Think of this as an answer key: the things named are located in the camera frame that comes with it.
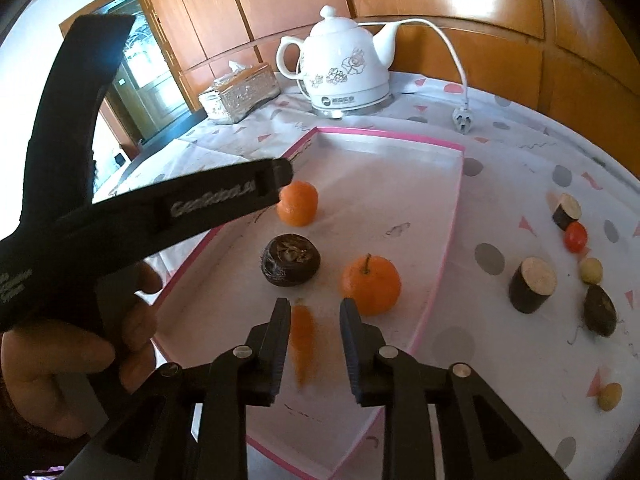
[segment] kettle lid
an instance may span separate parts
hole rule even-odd
[[[358,24],[350,18],[336,16],[335,12],[335,7],[325,5],[320,11],[320,16],[322,16],[324,20],[313,26],[309,36],[322,36],[323,34],[331,34],[332,32],[350,30],[358,26]]]

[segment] kettle spout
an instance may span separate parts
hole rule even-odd
[[[379,33],[373,37],[373,47],[376,49],[378,59],[385,68],[389,68],[394,62],[396,54],[396,32],[400,22],[387,23]]]

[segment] hand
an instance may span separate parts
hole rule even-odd
[[[153,294],[162,279],[145,263],[138,286]],[[153,307],[137,296],[122,323],[122,339],[130,350],[120,365],[120,382],[132,393],[156,368],[151,337],[157,322]],[[77,438],[85,433],[62,397],[54,375],[63,372],[92,374],[115,359],[113,346],[99,336],[56,320],[36,320],[2,336],[2,376],[15,409],[22,418],[50,433]]]

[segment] red tomato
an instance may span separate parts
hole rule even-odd
[[[571,222],[564,231],[564,246],[572,253],[579,253],[587,244],[587,229],[580,222]]]

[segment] pink border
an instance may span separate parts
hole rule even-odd
[[[326,126],[316,126],[312,130],[307,132],[304,136],[302,136],[295,144],[293,144],[283,154],[283,156],[289,158],[289,157],[292,157],[293,155],[295,155],[295,153],[297,153],[300,150],[300,148],[302,148],[302,146],[304,146],[307,142],[309,142],[309,140],[317,133],[361,135],[361,136],[370,136],[370,137],[383,137],[385,139],[408,140],[409,142],[420,142],[420,143],[423,143],[423,144],[432,144],[434,146],[441,146],[443,148],[450,148],[452,150],[457,150],[457,151],[462,152],[462,153],[465,152],[465,147],[462,146],[461,144],[457,144],[455,142],[449,142],[448,140],[434,139],[433,137],[427,137],[427,136],[423,136],[423,135],[419,135],[419,134],[406,134],[406,133],[399,133],[399,132],[388,132],[388,131],[385,131],[385,130],[369,130],[369,129],[362,129],[362,128],[333,128],[333,127],[326,127]],[[440,272],[438,273],[438,275],[436,277],[436,285],[435,285],[434,289],[430,293],[430,298],[428,300],[428,303],[427,303],[425,309],[422,312],[422,316],[420,317],[420,319],[418,321],[418,325],[417,325],[416,330],[414,332],[414,334],[415,334],[414,339],[409,344],[408,353],[411,354],[411,355],[414,354],[414,352],[416,350],[417,343],[418,343],[418,340],[419,340],[419,336],[422,335],[422,332],[424,331],[424,327],[425,327],[425,325],[427,323],[427,319],[429,317],[429,314],[431,313],[431,308],[433,307],[433,302],[435,301],[435,297],[436,297],[437,291],[440,288],[440,281],[442,279],[442,275],[443,275],[443,272],[444,272],[444,267],[446,265],[447,258],[449,256],[449,249],[450,249],[450,245],[451,245],[451,239],[453,238],[453,230],[454,230],[455,225],[456,225],[456,217],[457,217],[457,213],[458,213],[458,198],[460,197],[460,186],[461,186],[461,184],[462,184],[462,176],[460,177],[460,181],[459,181],[459,184],[458,184],[458,190],[456,191],[456,193],[457,193],[456,208],[455,208],[455,211],[454,211],[454,217],[453,217],[453,221],[452,221],[452,224],[451,224],[451,230],[449,232],[449,239],[447,240],[447,246],[445,248],[444,257],[442,259],[442,264],[440,266]],[[209,245],[209,243],[213,240],[213,238],[218,234],[218,232],[220,232],[220,229],[222,229],[223,227],[224,226],[219,226],[219,227],[216,227],[216,228],[213,228],[212,230],[210,230],[205,235],[205,237],[198,243],[198,245],[194,248],[194,250],[191,251],[189,256],[187,256],[185,261],[178,268],[176,273],[169,279],[169,282],[166,284],[165,288],[162,290],[162,292],[160,293],[160,295],[158,296],[158,298],[154,302],[154,307],[156,308],[156,312],[160,309],[160,307],[162,306],[162,303],[168,297],[168,295],[171,293],[171,291],[174,289],[175,285],[178,283],[178,281],[181,279],[181,277],[184,276],[186,271],[191,267],[191,265],[200,256],[200,254],[202,254],[202,251]],[[164,350],[164,348],[162,347],[161,343],[157,339],[155,339],[154,341],[156,343],[156,346],[158,346],[158,349],[162,353],[162,355],[165,358],[167,358],[168,360],[170,360],[169,359],[170,353],[167,352],[166,350]],[[370,430],[372,425],[375,423],[376,420],[378,420],[378,417],[381,414],[382,414],[382,408],[378,408],[376,415],[371,418],[371,422],[369,423],[369,425],[366,428],[363,429],[362,434],[361,434],[362,436],[360,437],[360,439],[357,439],[357,440],[354,441],[354,444],[351,447],[350,451],[347,454],[344,455],[343,459],[335,467],[334,471],[331,473],[330,480],[333,479],[338,474],[338,472],[340,471],[340,469],[342,468],[344,463],[347,462],[347,460],[351,456],[353,456],[355,451],[358,449],[358,446],[362,442],[362,439],[364,438],[365,434],[367,433],[367,431]],[[247,436],[246,441],[254,449],[257,449],[265,457],[269,458],[272,462],[275,462],[281,468],[285,469],[286,471],[289,471],[290,473],[293,473],[294,475],[298,476],[300,479],[302,479],[302,480],[318,480],[315,477],[309,475],[308,473],[305,473],[304,471],[298,469],[293,464],[290,464],[289,462],[286,462],[286,460],[284,460],[281,457],[277,456],[273,451],[270,451],[269,449],[264,447],[263,444],[260,444],[258,441],[254,440],[252,437]]]

